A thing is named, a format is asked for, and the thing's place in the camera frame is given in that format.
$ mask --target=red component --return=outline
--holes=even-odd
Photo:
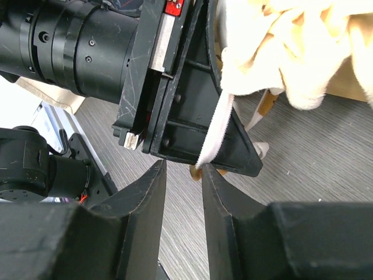
[[[167,0],[165,10],[166,14],[171,16],[180,16],[183,4],[184,0],[177,0],[176,2]]]

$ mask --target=wood grain surface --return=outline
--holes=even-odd
[[[239,102],[249,120],[259,96]],[[87,99],[77,118],[119,188],[136,180],[155,157],[118,146],[111,124],[118,106]],[[252,198],[270,201],[372,201],[373,111],[366,103],[326,96],[314,111],[297,111],[280,96],[250,132],[270,143],[257,178],[226,179]],[[168,162],[160,261],[171,279],[209,279],[200,182],[187,165]]]

